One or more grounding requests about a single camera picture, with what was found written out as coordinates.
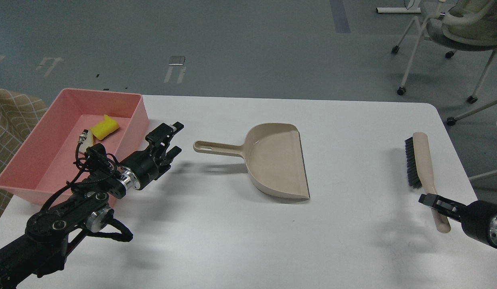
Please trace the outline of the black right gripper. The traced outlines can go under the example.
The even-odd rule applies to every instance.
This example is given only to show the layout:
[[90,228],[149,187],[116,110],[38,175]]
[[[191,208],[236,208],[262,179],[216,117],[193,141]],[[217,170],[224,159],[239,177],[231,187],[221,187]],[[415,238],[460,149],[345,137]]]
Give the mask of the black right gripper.
[[419,203],[461,223],[463,232],[481,243],[497,243],[497,204],[477,200],[469,205],[435,194],[421,194]]

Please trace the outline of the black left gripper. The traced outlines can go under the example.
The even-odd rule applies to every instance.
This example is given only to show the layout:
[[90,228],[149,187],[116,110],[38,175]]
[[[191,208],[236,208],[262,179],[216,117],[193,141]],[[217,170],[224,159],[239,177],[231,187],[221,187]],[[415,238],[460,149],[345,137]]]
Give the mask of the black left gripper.
[[147,147],[135,151],[120,162],[120,183],[129,189],[142,190],[151,181],[157,180],[171,167],[171,163],[182,149],[173,146],[168,150],[172,135],[184,128],[180,122],[161,124],[146,135]]

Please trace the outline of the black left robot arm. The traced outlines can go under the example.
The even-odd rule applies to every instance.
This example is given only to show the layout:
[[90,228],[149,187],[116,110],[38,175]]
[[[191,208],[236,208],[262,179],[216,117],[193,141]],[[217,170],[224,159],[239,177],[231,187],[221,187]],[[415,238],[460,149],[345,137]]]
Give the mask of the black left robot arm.
[[159,179],[182,152],[173,137],[180,122],[160,124],[145,140],[147,147],[123,161],[101,143],[75,155],[78,173],[50,196],[26,222],[24,234],[0,249],[0,289],[15,289],[30,275],[41,278],[61,271],[68,255],[87,236],[130,242],[133,233],[114,217],[109,198],[122,199],[130,189],[142,190]]

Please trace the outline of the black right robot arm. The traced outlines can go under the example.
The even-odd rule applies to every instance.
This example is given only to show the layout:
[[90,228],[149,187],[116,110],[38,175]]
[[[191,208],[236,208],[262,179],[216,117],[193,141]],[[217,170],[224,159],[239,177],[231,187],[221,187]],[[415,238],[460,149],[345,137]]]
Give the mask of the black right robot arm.
[[465,205],[437,194],[434,185],[425,191],[418,201],[430,208],[439,232],[450,232],[452,219],[460,223],[466,236],[497,249],[497,204],[477,200]]

